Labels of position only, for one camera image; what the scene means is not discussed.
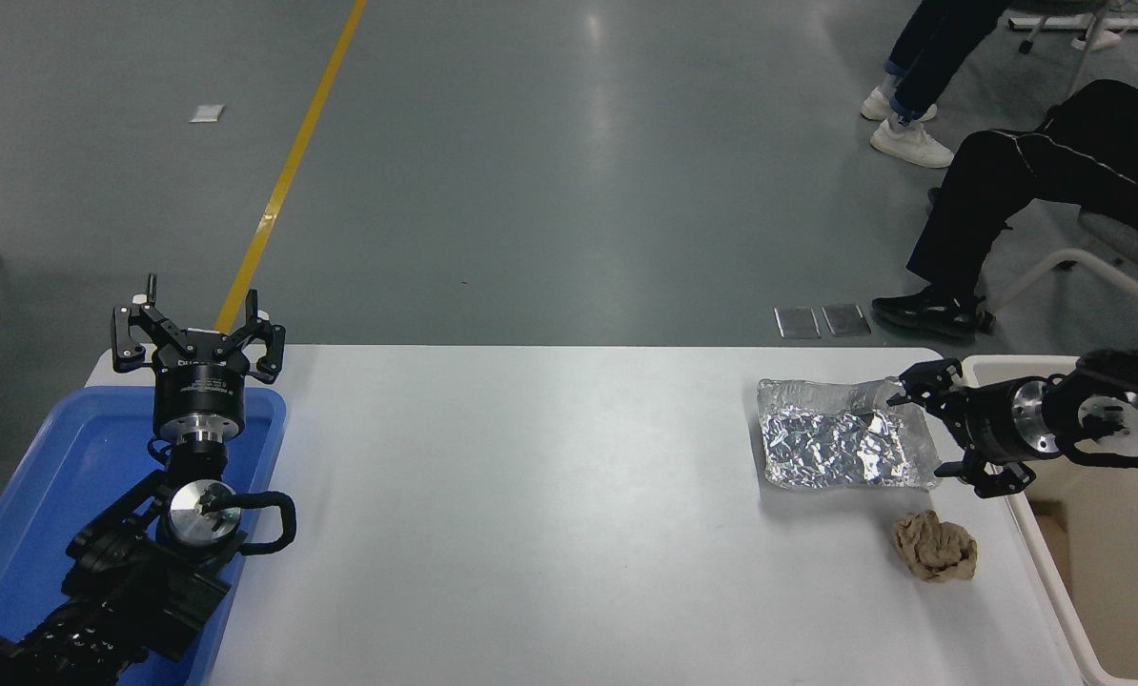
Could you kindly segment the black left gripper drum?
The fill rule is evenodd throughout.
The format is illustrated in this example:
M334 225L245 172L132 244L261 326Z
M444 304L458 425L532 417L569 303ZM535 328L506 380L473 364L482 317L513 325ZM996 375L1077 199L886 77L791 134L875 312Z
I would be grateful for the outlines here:
M185 344L158 344L152 428L165 440L211 433L230 440L242 433L248 359L228 334L189 332Z

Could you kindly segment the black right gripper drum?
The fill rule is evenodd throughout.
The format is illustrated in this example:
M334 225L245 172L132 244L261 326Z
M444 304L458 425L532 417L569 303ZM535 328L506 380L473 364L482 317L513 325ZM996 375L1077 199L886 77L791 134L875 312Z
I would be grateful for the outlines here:
M1005 465L1029 460L1029 447L1014 421L1015 394L1026 382L1005 381L983 387L958 387L948 408L958 422L956 443L965 458Z

